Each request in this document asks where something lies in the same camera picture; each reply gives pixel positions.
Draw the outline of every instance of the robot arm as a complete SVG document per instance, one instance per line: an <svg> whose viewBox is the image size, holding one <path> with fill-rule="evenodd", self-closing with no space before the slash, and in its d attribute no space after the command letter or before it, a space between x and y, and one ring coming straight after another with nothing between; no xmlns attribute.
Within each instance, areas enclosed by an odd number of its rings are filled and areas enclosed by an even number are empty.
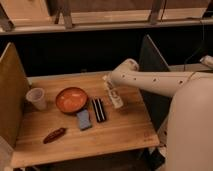
<svg viewBox="0 0 213 171"><path fill-rule="evenodd" d="M110 72L109 89L129 85L173 97L168 118L166 171L213 170L213 74L138 72L127 59Z"/></svg>
<svg viewBox="0 0 213 171"><path fill-rule="evenodd" d="M139 72L139 66L133 59L127 59L108 74L105 81L111 86L134 86L152 93L173 97L175 92L188 81L213 77L201 72Z"/></svg>

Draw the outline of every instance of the orange bowl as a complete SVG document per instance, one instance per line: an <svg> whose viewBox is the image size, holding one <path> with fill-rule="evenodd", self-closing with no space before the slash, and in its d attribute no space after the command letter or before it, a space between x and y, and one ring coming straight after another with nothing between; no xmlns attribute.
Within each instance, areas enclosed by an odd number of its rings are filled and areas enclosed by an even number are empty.
<svg viewBox="0 0 213 171"><path fill-rule="evenodd" d="M68 87L56 96L56 106L65 114L74 114L86 106L88 96L78 87Z"/></svg>

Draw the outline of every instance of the wooden tabletop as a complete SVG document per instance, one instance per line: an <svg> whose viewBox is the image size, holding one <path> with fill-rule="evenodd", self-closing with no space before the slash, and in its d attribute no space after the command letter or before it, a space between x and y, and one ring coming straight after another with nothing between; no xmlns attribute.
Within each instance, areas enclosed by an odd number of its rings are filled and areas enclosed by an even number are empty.
<svg viewBox="0 0 213 171"><path fill-rule="evenodd" d="M103 73L96 73L33 82L32 87L45 89L48 108L37 111L31 104L26 106L11 166L19 168L158 145L139 90L119 87L125 105L114 109L104 90L102 77ZM73 86L82 88L89 96L92 128L85 131L79 130L76 116L61 113L55 105L56 95ZM97 123L92 98L102 99L106 122ZM66 134L52 143L43 144L43 139L60 127L68 128Z"/></svg>

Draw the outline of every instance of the white cup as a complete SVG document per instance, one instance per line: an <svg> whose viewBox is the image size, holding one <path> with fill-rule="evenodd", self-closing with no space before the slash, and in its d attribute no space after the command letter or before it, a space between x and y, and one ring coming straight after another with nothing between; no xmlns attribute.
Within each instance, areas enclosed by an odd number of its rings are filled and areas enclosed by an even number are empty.
<svg viewBox="0 0 213 171"><path fill-rule="evenodd" d="M26 99L31 102L38 110L47 108L47 103L44 97L45 91L43 88L32 88L26 94Z"/></svg>

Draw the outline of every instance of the blue sponge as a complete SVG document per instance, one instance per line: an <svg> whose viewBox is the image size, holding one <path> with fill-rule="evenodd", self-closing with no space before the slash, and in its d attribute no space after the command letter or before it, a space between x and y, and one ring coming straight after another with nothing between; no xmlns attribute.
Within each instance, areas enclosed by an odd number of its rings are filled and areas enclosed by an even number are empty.
<svg viewBox="0 0 213 171"><path fill-rule="evenodd" d="M89 120L89 113L86 109L78 112L77 117L80 130L85 130L92 127L92 124Z"/></svg>

